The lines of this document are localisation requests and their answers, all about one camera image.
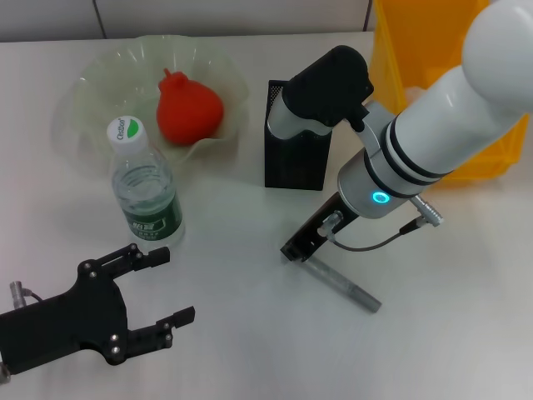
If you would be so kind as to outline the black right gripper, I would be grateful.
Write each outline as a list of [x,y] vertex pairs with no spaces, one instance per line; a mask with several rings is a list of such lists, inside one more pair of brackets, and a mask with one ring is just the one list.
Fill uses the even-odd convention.
[[341,221],[332,229],[334,233],[359,217],[344,203],[339,193],[334,193],[281,247],[281,253],[291,262],[305,262],[327,241],[318,229],[334,212],[342,215]]

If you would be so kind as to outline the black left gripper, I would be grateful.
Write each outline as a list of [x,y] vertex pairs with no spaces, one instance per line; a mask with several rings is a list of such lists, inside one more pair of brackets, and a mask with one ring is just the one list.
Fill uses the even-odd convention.
[[1,315],[1,358],[10,373],[24,373],[81,350],[101,354],[113,366],[170,348],[173,329],[191,324],[187,307],[154,325],[129,331],[127,313],[114,278],[170,262],[170,249],[143,253],[131,243],[79,265],[66,292]]

